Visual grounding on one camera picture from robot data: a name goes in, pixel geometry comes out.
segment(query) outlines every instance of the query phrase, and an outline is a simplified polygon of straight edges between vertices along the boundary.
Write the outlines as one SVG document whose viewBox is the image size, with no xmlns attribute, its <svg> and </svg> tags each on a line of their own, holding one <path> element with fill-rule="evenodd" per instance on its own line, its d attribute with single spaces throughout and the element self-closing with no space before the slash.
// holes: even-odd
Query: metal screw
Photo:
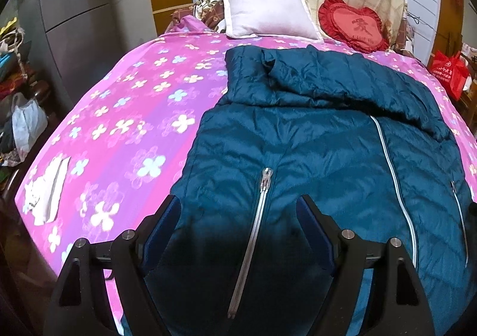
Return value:
<svg viewBox="0 0 477 336">
<path fill-rule="evenodd" d="M 344 229 L 341 231 L 341 234 L 343 235 L 343 238 L 345 239 L 353 239 L 354 238 L 354 232 L 351 231 L 350 229 Z"/>
<path fill-rule="evenodd" d="M 75 242 L 75 247 L 83 247 L 84 245 L 86 244 L 86 239 L 85 238 L 79 238 L 76 242 Z"/>
<path fill-rule="evenodd" d="M 126 239 L 127 241 L 134 238 L 134 235 L 135 235 L 135 231 L 133 229 L 127 229 L 126 231 L 124 231 L 121 235 L 121 237 L 123 239 Z"/>
<path fill-rule="evenodd" d="M 394 247 L 401 247 L 402 245 L 402 242 L 399 238 L 391 238 L 390 242 Z"/>
</svg>

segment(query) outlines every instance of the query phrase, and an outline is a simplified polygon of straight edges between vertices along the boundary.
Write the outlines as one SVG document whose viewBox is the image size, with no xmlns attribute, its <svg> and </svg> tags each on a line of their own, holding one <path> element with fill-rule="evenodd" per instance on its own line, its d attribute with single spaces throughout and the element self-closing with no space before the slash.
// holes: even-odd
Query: red shopping bag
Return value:
<svg viewBox="0 0 477 336">
<path fill-rule="evenodd" d="M 430 72 L 441 82 L 450 97 L 457 101 L 460 99 L 462 88 L 469 75 L 469 70 L 460 60 L 460 52 L 457 52 L 455 56 L 447 57 L 438 50 Z"/>
</svg>

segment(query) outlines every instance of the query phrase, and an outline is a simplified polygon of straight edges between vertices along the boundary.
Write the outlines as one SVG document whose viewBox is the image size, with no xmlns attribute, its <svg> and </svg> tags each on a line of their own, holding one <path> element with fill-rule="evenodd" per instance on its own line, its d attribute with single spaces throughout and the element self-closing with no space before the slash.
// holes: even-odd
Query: white pillow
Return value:
<svg viewBox="0 0 477 336">
<path fill-rule="evenodd" d="M 232 38 L 284 35 L 323 41 L 305 0 L 224 0 L 224 11 Z"/>
</svg>

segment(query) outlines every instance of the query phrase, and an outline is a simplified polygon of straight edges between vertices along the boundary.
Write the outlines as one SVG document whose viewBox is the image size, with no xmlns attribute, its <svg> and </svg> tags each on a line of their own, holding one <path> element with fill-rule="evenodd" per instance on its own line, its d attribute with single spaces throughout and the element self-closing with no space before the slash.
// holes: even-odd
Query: white zipper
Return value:
<svg viewBox="0 0 477 336">
<path fill-rule="evenodd" d="M 255 244 L 257 243 L 258 230 L 260 229 L 260 223 L 262 221 L 263 207 L 267 199 L 267 193 L 270 188 L 271 175 L 273 170 L 265 168 L 262 171 L 262 179 L 260 181 L 260 198 L 258 199 L 257 212 L 255 213 L 255 220 L 252 226 L 252 232 L 249 238 L 249 244 L 245 250 L 245 256 L 243 257 L 242 266 L 240 267 L 240 273 L 235 284 L 234 294 L 228 307 L 227 317 L 234 319 L 239 309 L 240 299 L 242 298 L 243 289 L 245 287 L 245 281 L 249 274 L 250 264 L 252 262 L 253 251 Z"/>
<path fill-rule="evenodd" d="M 469 247 L 468 247 L 468 244 L 467 244 L 466 225 L 464 224 L 464 217 L 462 216 L 462 209 L 460 208 L 459 198 L 457 197 L 456 185 L 455 185 L 454 181 L 451 181 L 450 184 L 451 184 L 451 188 L 452 188 L 452 193 L 454 194 L 454 197 L 456 198 L 457 207 L 459 208 L 460 222 L 462 223 L 462 233 L 464 234 L 464 244 L 466 246 L 466 267 L 467 267 L 467 263 L 469 262 Z"/>
<path fill-rule="evenodd" d="M 386 142 L 385 142 L 385 137 L 381 130 L 381 125 L 379 124 L 379 122 L 376 120 L 375 117 L 371 116 L 371 119 L 374 121 L 374 123 L 376 124 L 376 128 L 378 129 L 378 134 L 379 134 L 379 139 L 381 140 L 382 150 L 385 153 L 386 161 L 388 163 L 389 170 L 391 171 L 391 176 L 393 177 L 394 189 L 396 191 L 397 200 L 399 201 L 399 206 L 401 207 L 402 213 L 404 214 L 404 217 L 406 218 L 407 225 L 409 226 L 409 231 L 411 232 L 411 242 L 413 244 L 413 265 L 414 265 L 414 268 L 417 268 L 416 230 L 414 229 L 414 224 L 413 224 L 413 221 L 411 220 L 411 216 L 409 215 L 409 212 L 407 212 L 407 209 L 404 206 L 404 202 L 402 202 L 401 191 L 399 189 L 399 183 L 397 182 L 397 176 L 396 176 L 396 172 L 394 171 L 393 163 L 391 162 L 391 159 L 389 157 L 389 153 L 388 153 Z"/>
</svg>

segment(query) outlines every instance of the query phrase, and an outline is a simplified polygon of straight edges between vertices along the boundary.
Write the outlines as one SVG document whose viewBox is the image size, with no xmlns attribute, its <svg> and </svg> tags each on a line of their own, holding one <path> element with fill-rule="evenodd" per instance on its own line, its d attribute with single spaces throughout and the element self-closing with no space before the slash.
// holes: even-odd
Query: bedsheet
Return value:
<svg viewBox="0 0 477 336">
<path fill-rule="evenodd" d="M 306 47 L 356 53 L 334 41 L 312 43 L 285 37 L 231 40 L 224 34 L 163 35 L 125 55 L 78 102 L 34 160 L 15 197 L 23 221 L 55 273 L 79 237 L 91 242 L 116 238 L 154 214 L 181 176 L 202 114 L 227 90 L 224 55 L 231 47 Z M 477 189 L 477 143 L 439 82 L 414 59 L 393 52 L 364 55 L 405 72 L 432 92 L 456 136 L 472 197 Z M 55 221 L 34 225 L 23 209 L 25 186 L 45 172 L 54 157 L 71 157 Z M 107 282 L 115 320 L 121 304 Z"/>
</svg>

